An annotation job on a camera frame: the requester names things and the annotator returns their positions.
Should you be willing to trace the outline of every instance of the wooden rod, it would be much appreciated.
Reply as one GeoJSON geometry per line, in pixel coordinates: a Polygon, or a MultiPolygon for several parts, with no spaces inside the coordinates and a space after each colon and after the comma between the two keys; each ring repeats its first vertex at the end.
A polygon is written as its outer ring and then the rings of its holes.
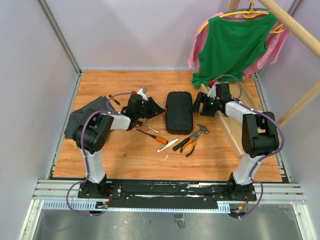
{"type": "Polygon", "coordinates": [[[320,94],[320,79],[277,121],[284,127],[320,94]]]}
{"type": "Polygon", "coordinates": [[[259,2],[320,59],[320,42],[310,32],[286,13],[274,0],[259,0],[259,2]]]}
{"type": "Polygon", "coordinates": [[[240,0],[229,0],[228,6],[226,7],[227,11],[237,9],[239,6],[240,0]]]}

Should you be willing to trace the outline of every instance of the white wall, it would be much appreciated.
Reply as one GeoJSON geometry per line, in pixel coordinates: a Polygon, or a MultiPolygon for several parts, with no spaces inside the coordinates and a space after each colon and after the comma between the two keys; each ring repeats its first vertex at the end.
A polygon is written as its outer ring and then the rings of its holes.
{"type": "Polygon", "coordinates": [[[0,7],[0,238],[18,238],[52,164],[76,74],[35,0],[0,7]]]}
{"type": "MultiPolygon", "coordinates": [[[[320,2],[304,1],[294,18],[320,40],[320,2]]],[[[260,74],[270,109],[280,118],[318,79],[320,60],[293,34],[286,40],[276,65],[260,74]]],[[[320,97],[284,127],[283,149],[292,180],[300,183],[313,225],[320,237],[320,97]]]]}
{"type": "MultiPolygon", "coordinates": [[[[228,4],[227,0],[47,2],[83,69],[187,69],[197,29],[228,4]]],[[[277,2],[288,10],[293,0],[277,2]]],[[[249,7],[249,1],[242,0],[240,7],[249,7]]]]}

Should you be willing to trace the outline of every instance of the pink shirt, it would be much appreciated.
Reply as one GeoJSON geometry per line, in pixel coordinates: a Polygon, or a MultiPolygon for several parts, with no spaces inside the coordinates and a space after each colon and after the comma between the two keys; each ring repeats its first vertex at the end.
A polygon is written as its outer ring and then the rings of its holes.
{"type": "MultiPolygon", "coordinates": [[[[224,13],[219,12],[210,18],[214,18],[214,17],[220,16],[222,14],[224,14],[224,13]]],[[[225,18],[228,20],[232,20],[232,21],[249,21],[250,20],[250,18],[234,17],[234,16],[227,16],[225,18]]],[[[280,22],[277,21],[272,29],[276,28],[279,25],[280,25],[280,22]]],[[[289,30],[284,26],[280,27],[277,31],[280,31],[282,29],[284,29],[284,31],[281,33],[268,34],[268,36],[266,38],[267,51],[264,54],[262,54],[260,57],[258,57],[257,60],[251,66],[249,66],[247,69],[245,69],[242,72],[242,76],[244,79],[247,78],[248,76],[250,76],[251,74],[256,73],[260,69],[262,69],[262,67],[266,64],[266,62],[268,60],[273,59],[273,61],[270,64],[276,63],[279,52],[280,52],[288,34],[289,34],[289,30]]],[[[206,41],[207,41],[208,31],[203,29],[200,32],[200,34],[198,34],[199,31],[200,31],[200,28],[198,29],[198,31],[196,32],[196,35],[194,37],[192,50],[191,50],[191,53],[190,53],[190,56],[188,59],[189,69],[192,68],[193,63],[197,69],[199,68],[200,63],[199,63],[198,53],[200,53],[203,50],[203,48],[206,44],[206,41]]]]}

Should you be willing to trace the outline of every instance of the black bag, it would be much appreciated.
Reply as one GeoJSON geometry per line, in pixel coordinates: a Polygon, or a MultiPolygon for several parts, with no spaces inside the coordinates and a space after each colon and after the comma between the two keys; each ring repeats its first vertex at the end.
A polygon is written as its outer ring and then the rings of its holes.
{"type": "Polygon", "coordinates": [[[194,118],[190,92],[169,92],[165,107],[165,128],[168,133],[187,135],[193,131],[194,118]]]}

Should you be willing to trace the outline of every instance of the pliers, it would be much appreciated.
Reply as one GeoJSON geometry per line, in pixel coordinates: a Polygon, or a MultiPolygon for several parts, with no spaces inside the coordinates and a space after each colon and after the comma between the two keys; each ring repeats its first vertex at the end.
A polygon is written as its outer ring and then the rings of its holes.
{"type": "Polygon", "coordinates": [[[196,147],[196,144],[197,144],[196,141],[198,140],[200,134],[201,134],[201,130],[199,132],[196,132],[195,135],[191,136],[190,140],[187,143],[185,143],[184,145],[181,146],[180,153],[183,152],[183,150],[186,148],[186,146],[191,144],[192,145],[191,151],[185,155],[186,157],[189,157],[195,150],[195,147],[196,147]]]}

